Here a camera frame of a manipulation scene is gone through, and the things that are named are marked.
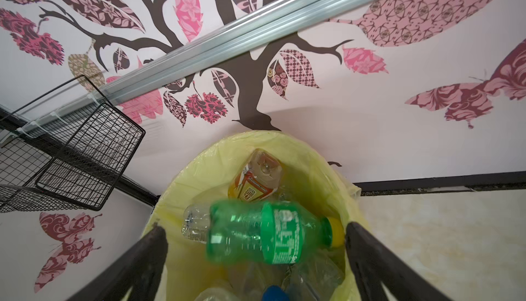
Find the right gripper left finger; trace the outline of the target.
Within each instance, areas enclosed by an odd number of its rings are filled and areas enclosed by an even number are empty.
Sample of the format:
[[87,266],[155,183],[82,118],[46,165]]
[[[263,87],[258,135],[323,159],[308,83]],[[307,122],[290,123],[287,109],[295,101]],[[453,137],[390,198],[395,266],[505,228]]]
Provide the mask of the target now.
[[166,231],[159,225],[71,296],[70,300],[154,300],[167,258]]

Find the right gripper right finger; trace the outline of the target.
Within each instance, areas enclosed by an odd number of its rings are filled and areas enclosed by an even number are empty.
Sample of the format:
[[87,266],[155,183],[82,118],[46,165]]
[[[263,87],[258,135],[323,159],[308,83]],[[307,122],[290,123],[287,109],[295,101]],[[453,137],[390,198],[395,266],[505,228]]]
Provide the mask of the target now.
[[345,247],[362,300],[448,300],[357,222],[346,227]]

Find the clear bottle purple cap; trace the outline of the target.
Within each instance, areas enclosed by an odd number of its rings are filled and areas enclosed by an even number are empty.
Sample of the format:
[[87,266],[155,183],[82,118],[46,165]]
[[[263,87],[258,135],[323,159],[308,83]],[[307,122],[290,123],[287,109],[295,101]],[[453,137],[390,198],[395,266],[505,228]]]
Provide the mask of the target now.
[[210,203],[188,206],[183,214],[182,235],[193,242],[208,243],[211,225]]

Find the blue label bottle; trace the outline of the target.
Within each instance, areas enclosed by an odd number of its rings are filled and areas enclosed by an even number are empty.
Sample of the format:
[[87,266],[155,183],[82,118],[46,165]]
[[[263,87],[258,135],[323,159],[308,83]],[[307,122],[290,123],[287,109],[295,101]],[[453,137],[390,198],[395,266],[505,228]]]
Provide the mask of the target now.
[[289,301],[289,296],[278,286],[272,285],[268,287],[262,297],[261,301]]

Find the yellow plastic bin liner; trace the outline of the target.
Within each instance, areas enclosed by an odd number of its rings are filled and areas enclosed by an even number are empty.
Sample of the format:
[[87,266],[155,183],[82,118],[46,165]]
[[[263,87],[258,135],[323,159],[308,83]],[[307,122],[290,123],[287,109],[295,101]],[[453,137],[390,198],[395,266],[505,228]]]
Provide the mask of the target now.
[[173,179],[146,224],[144,233],[162,227],[168,242],[156,300],[194,300],[226,280],[226,270],[205,259],[205,246],[182,236],[182,216],[193,202],[226,198],[228,185],[257,148],[284,164],[284,184],[306,209],[317,215],[335,215],[343,224],[357,222],[370,227],[359,208],[360,188],[307,143],[275,131],[226,137],[200,153]]

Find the aluminium rail back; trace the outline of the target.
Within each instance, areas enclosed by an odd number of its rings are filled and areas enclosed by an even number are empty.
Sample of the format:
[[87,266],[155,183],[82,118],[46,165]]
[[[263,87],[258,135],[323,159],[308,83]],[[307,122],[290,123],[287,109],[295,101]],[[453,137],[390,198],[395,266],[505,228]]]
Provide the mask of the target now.
[[168,53],[104,89],[113,105],[156,90],[373,0],[276,0]]

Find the red yellow label bottle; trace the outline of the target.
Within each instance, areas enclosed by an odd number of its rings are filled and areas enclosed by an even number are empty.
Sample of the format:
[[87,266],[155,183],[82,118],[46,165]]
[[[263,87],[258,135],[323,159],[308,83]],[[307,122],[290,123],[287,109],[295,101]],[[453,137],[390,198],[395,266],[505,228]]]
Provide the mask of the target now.
[[231,182],[227,195],[243,202],[264,200],[278,190],[282,174],[281,162],[257,148]]

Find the green bottle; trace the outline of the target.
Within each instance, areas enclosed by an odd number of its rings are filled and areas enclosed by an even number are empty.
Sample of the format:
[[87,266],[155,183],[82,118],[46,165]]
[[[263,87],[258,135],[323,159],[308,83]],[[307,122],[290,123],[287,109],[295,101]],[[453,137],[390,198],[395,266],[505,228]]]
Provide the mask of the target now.
[[344,242],[339,219],[315,216],[297,202],[222,200],[210,206],[206,257],[223,265],[291,265]]

